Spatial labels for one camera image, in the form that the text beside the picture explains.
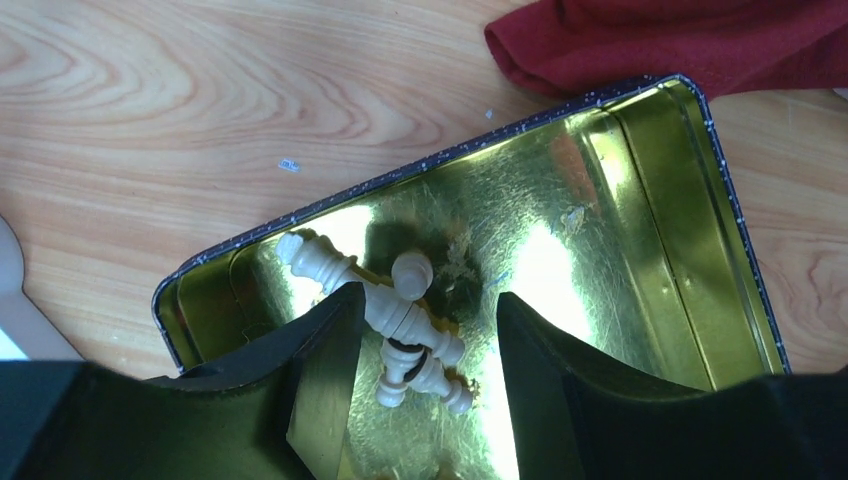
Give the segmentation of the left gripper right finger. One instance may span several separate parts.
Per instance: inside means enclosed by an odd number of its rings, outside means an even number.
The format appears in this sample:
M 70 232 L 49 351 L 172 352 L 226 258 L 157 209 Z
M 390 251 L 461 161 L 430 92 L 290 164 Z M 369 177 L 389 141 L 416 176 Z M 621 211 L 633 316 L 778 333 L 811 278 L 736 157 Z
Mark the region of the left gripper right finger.
M 843 479 L 847 375 L 761 375 L 715 392 L 633 368 L 517 295 L 497 335 L 523 479 Z

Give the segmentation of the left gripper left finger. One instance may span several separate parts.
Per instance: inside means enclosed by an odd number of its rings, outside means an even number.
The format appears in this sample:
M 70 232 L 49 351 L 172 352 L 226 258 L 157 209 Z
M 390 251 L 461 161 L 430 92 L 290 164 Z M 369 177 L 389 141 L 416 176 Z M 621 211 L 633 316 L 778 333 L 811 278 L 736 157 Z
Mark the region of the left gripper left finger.
M 334 479 L 365 310 L 349 283 L 176 378 L 91 362 L 1 365 L 5 479 Z

